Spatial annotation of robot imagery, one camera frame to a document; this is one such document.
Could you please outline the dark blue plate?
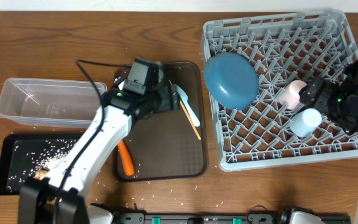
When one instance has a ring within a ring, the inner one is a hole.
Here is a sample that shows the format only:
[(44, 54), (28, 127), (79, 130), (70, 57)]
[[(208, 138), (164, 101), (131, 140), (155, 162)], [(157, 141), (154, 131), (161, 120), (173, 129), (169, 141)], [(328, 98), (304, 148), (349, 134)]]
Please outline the dark blue plate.
[(241, 55), (224, 52), (204, 65), (204, 82), (210, 95), (229, 109), (248, 108), (259, 94), (254, 67)]

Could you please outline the brown pastry piece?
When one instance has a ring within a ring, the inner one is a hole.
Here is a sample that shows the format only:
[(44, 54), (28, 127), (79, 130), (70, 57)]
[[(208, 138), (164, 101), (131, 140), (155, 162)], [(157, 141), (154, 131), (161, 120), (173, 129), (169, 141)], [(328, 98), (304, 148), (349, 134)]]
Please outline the brown pastry piece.
[(40, 169), (35, 172), (35, 179), (42, 180), (48, 173), (48, 170)]

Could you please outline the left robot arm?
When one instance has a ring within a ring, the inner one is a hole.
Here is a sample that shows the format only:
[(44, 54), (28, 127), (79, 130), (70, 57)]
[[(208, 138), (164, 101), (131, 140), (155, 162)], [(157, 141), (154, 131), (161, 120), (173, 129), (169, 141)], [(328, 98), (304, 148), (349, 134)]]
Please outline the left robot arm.
[(161, 62), (135, 58), (123, 87), (98, 93), (100, 107), (71, 151), (43, 179), (29, 177), (20, 189), (19, 223), (113, 223), (114, 213), (86, 205), (91, 185), (113, 149), (154, 113), (179, 109), (176, 88)]

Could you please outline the orange carrot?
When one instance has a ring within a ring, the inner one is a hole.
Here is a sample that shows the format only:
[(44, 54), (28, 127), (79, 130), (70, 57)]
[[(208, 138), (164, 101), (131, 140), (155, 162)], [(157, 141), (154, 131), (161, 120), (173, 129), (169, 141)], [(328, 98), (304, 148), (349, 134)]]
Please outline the orange carrot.
[(123, 140), (121, 140), (118, 143), (117, 148), (118, 148), (119, 155), (121, 157), (124, 173), (127, 176), (134, 175), (134, 173), (135, 173), (134, 164), (133, 164), (131, 155), (129, 154), (129, 151), (126, 147), (125, 142)]

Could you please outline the light blue plastic knife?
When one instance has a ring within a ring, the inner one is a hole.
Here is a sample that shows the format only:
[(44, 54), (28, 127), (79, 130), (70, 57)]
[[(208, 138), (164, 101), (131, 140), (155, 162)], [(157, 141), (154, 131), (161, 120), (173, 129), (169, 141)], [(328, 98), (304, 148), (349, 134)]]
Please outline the light blue plastic knife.
[(200, 125), (200, 120), (198, 119), (197, 115), (195, 114), (190, 104), (188, 103), (188, 95), (178, 85), (177, 85), (177, 93), (179, 94), (188, 114), (190, 115), (190, 119), (192, 123), (194, 124), (195, 127), (198, 127)]

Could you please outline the wooden chopstick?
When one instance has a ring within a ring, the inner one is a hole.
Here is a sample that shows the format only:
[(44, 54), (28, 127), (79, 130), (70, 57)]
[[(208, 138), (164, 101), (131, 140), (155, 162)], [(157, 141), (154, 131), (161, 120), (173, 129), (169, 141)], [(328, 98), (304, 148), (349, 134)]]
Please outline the wooden chopstick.
[(192, 129), (193, 129), (193, 131), (194, 131), (194, 133), (196, 135), (196, 137), (197, 137), (197, 139), (200, 141), (201, 140), (201, 135), (200, 135), (199, 131), (197, 130), (197, 127), (195, 127), (194, 124), (192, 123), (192, 121), (190, 119), (190, 115), (188, 114), (188, 112), (187, 112), (187, 110), (186, 110), (181, 98), (180, 98), (180, 106), (183, 109), (183, 111), (184, 111), (184, 113), (185, 113), (185, 115), (186, 115), (186, 117), (187, 117), (187, 119), (188, 119), (188, 121), (189, 121), (189, 123), (190, 123), (190, 125), (191, 125), (191, 127), (192, 127)]

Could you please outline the light blue cup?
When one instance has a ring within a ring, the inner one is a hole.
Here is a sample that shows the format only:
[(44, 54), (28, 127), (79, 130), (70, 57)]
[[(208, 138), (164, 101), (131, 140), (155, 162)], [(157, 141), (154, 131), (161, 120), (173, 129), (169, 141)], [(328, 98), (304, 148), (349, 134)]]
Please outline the light blue cup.
[(293, 117), (290, 130), (298, 137), (305, 138), (321, 124), (322, 116), (320, 112), (313, 108), (308, 108)]

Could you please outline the pink cup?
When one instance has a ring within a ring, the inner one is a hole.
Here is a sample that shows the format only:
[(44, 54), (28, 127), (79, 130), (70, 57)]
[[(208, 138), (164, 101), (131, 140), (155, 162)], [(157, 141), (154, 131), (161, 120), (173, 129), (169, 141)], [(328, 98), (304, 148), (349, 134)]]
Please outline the pink cup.
[(287, 105), (288, 110), (293, 110), (300, 104), (300, 91), (307, 86), (306, 82), (301, 80), (292, 81), (284, 88), (283, 93), (278, 98), (281, 105)]

